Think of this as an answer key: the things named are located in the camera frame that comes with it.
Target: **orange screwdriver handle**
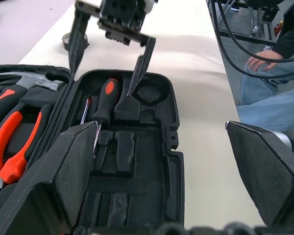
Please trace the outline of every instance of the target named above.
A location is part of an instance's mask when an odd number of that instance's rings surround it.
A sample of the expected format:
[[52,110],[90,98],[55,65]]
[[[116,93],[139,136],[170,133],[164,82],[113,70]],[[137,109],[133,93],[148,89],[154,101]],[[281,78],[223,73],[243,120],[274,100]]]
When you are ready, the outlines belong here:
[[23,119],[20,109],[23,104],[18,104],[0,123],[0,170],[3,166],[4,150],[17,126]]
[[119,82],[109,78],[100,91],[97,111],[93,115],[94,121],[110,125],[110,114],[114,109],[119,94]]
[[15,183],[22,177],[26,164],[36,144],[38,143],[38,140],[45,131],[50,112],[50,105],[45,105],[41,108],[34,129],[32,130],[27,142],[16,155],[7,160],[4,164],[2,170],[0,171],[0,178],[2,178],[6,183]]
[[27,89],[20,85],[13,85],[0,93],[0,122],[13,109],[26,93]]

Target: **black tool case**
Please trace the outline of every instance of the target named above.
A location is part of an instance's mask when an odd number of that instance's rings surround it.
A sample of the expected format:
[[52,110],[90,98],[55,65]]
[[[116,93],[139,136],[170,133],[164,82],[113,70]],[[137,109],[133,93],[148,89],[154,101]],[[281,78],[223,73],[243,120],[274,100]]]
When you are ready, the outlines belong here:
[[[65,68],[0,66],[0,72],[7,71],[45,73],[66,86],[58,91],[23,177],[0,191],[0,235],[77,234],[80,227],[153,229],[165,222],[184,223],[183,154],[174,151],[179,117],[167,78],[147,73],[134,94],[127,96],[130,71],[93,70],[76,82]],[[97,127],[92,116],[109,78],[119,81],[120,97],[111,125],[101,129],[94,158]],[[79,125],[88,95],[92,103],[85,123]],[[50,99],[36,92],[32,97],[23,101]]]

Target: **orange pliers handle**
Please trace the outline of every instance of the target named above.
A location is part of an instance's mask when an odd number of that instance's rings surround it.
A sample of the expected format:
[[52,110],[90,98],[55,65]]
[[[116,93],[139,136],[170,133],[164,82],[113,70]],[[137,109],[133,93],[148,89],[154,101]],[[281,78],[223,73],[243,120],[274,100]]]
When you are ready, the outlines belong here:
[[0,123],[0,177],[4,182],[12,184],[18,181],[23,175],[27,161],[47,126],[50,112],[50,105],[45,105],[41,108],[35,126],[27,142],[22,149],[4,165],[3,154],[5,148],[15,129],[21,123],[24,113],[26,113],[26,105],[21,103],[15,106],[15,108]]

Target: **white surface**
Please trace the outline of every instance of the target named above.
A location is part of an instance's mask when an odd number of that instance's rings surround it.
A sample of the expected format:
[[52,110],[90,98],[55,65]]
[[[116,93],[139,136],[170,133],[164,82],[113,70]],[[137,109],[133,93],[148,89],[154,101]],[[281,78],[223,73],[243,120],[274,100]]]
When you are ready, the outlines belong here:
[[[205,0],[161,0],[146,17],[142,32],[157,38],[149,72],[168,77],[175,91],[179,148],[185,166],[185,226],[222,228],[231,221],[263,224],[237,170],[224,128],[238,120],[231,89]],[[21,61],[68,67],[61,38],[74,17],[71,7]],[[104,37],[91,19],[90,46],[76,74],[94,69],[133,70],[138,44],[126,47]]]
[[0,65],[19,63],[73,1],[0,2]]

